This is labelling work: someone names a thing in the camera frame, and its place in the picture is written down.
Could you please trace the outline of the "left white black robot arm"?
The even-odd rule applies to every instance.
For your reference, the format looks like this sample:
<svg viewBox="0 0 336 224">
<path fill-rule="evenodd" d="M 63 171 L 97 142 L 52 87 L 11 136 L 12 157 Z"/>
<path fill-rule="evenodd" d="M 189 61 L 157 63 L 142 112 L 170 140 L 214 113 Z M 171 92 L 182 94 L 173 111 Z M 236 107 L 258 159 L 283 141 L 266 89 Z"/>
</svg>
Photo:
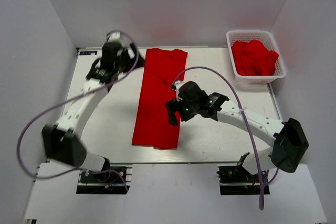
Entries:
<svg viewBox="0 0 336 224">
<path fill-rule="evenodd" d="M 80 97 L 53 125 L 43 127 L 41 134 L 46 156 L 74 168 L 89 170 L 98 181 L 108 180 L 111 175 L 109 160 L 89 152 L 81 135 L 96 107 L 119 80 L 119 75 L 144 67 L 144 63 L 134 43 L 129 46 L 118 40 L 105 43 L 102 56 L 92 63 L 86 75 Z"/>
</svg>

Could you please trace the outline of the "red t shirt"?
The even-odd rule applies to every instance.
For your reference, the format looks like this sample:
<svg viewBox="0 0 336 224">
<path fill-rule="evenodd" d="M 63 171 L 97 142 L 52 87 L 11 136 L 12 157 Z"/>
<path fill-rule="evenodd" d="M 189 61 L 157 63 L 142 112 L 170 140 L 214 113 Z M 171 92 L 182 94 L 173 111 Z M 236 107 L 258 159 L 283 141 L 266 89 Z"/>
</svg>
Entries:
<svg viewBox="0 0 336 224">
<path fill-rule="evenodd" d="M 185 69 L 187 55 L 180 49 L 152 48 L 146 51 L 132 145 L 161 150 L 177 148 L 180 127 L 169 124 L 165 104 L 176 98 L 171 85 Z"/>
</svg>

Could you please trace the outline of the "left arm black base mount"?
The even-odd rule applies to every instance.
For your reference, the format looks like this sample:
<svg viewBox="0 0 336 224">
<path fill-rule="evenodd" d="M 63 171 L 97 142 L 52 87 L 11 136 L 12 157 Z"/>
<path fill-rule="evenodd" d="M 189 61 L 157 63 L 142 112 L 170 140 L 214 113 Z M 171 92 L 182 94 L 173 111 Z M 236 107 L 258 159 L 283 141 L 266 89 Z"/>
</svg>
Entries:
<svg viewBox="0 0 336 224">
<path fill-rule="evenodd" d="M 132 165 L 111 165 L 116 171 L 102 174 L 80 172 L 76 194 L 78 195 L 126 195 L 131 185 Z"/>
</svg>

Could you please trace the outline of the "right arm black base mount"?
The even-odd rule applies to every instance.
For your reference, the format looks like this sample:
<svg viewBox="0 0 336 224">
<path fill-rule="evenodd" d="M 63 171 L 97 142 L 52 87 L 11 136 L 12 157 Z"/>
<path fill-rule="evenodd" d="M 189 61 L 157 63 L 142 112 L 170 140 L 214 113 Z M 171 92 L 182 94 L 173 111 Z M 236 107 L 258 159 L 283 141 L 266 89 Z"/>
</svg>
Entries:
<svg viewBox="0 0 336 224">
<path fill-rule="evenodd" d="M 249 152 L 243 154 L 237 163 L 217 165 L 217 175 L 222 196 L 260 194 L 256 161 Z"/>
</svg>

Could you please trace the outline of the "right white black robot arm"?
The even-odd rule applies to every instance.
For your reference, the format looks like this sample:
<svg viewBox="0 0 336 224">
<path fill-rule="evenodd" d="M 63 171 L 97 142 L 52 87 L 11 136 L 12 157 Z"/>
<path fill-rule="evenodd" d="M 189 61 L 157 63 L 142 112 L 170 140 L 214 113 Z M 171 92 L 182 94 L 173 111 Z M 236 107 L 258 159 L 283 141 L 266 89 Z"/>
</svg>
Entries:
<svg viewBox="0 0 336 224">
<path fill-rule="evenodd" d="M 170 125 L 200 115 L 251 132 L 269 146 L 240 158 L 233 173 L 245 182 L 255 177 L 259 169 L 277 168 L 294 173 L 309 147 L 300 122 L 293 118 L 281 121 L 243 110 L 227 96 L 217 92 L 207 94 L 193 81 L 177 81 L 171 88 L 176 97 L 166 103 Z"/>
</svg>

